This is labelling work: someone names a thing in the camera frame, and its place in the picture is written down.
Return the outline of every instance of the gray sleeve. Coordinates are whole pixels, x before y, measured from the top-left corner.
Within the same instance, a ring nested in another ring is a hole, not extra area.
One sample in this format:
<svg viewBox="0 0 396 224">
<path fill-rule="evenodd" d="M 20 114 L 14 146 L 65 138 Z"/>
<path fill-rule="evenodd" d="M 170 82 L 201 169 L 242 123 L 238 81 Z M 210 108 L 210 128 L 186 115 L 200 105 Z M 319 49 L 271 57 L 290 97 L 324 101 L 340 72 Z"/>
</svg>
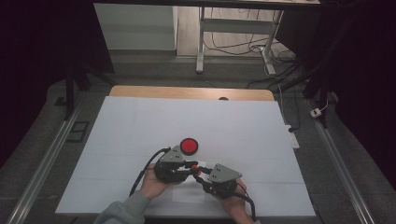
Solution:
<svg viewBox="0 0 396 224">
<path fill-rule="evenodd" d="M 94 224 L 143 224 L 149 198 L 136 191 L 124 203 L 114 202 L 98 218 Z"/>
</svg>

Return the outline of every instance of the red button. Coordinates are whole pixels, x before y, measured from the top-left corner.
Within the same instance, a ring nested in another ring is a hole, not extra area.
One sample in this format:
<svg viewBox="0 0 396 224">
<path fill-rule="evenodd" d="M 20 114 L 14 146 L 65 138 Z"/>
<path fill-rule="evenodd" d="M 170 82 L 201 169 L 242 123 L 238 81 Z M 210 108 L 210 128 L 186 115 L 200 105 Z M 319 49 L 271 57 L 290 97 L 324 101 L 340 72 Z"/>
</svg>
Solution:
<svg viewBox="0 0 396 224">
<path fill-rule="evenodd" d="M 198 142 L 193 138 L 186 138 L 181 141 L 180 149 L 184 155 L 193 155 L 198 150 Z"/>
</svg>

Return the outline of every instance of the wooden edge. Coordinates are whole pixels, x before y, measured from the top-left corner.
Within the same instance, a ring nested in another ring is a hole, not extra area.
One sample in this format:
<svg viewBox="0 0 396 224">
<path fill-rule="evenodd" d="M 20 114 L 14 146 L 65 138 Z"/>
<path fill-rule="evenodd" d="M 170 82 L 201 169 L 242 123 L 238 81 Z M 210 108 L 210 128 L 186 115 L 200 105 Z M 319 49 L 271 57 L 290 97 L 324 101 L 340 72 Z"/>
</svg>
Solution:
<svg viewBox="0 0 396 224">
<path fill-rule="evenodd" d="M 109 96 L 236 101 L 274 101 L 268 90 L 239 90 L 185 87 L 115 86 Z"/>
</svg>

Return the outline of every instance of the human hand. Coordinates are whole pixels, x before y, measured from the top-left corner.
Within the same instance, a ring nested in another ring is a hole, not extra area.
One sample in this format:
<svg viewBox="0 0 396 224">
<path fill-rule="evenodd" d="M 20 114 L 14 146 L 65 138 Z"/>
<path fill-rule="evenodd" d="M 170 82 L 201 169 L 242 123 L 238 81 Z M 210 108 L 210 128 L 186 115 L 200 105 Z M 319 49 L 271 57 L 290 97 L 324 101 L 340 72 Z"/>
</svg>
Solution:
<svg viewBox="0 0 396 224">
<path fill-rule="evenodd" d="M 247 186 L 242 182 L 241 179 L 236 179 L 236 183 L 238 186 L 236 187 L 235 192 L 239 194 L 245 195 L 245 191 L 247 190 Z M 228 197 L 225 199 L 221 199 L 215 196 L 221 203 L 224 211 L 230 215 L 230 217 L 237 223 L 237 224 L 250 224 L 254 223 L 253 219 L 248 215 L 245 203 L 246 201 L 238 198 L 238 197 Z"/>
<path fill-rule="evenodd" d="M 169 186 L 175 184 L 164 184 L 161 180 L 157 179 L 157 176 L 154 173 L 154 163 L 148 166 L 148 169 L 145 172 L 145 177 L 143 178 L 142 187 L 140 188 L 140 192 L 142 192 L 146 197 L 150 200 L 160 196 L 163 191 Z"/>
</svg>

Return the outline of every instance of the person's arm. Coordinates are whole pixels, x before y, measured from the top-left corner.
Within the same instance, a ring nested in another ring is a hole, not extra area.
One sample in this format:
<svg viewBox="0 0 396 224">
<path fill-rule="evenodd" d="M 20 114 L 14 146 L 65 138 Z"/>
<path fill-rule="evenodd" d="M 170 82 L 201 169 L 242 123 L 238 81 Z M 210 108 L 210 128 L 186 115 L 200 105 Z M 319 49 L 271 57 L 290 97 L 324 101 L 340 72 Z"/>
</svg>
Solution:
<svg viewBox="0 0 396 224">
<path fill-rule="evenodd" d="M 241 179 L 236 179 L 236 182 L 238 183 L 238 187 L 236 187 L 235 192 L 245 194 L 247 186 L 241 181 Z M 236 222 L 236 224 L 260 224 L 260 221 L 254 222 L 248 215 L 245 208 L 245 200 L 234 196 L 226 199 L 221 199 L 219 197 L 216 198 L 220 201 L 224 211 Z"/>
<path fill-rule="evenodd" d="M 143 178 L 142 187 L 124 203 L 114 202 L 98 218 L 94 224 L 143 224 L 144 214 L 151 199 L 160 196 L 172 184 L 164 184 L 154 174 L 151 164 Z"/>
</svg>

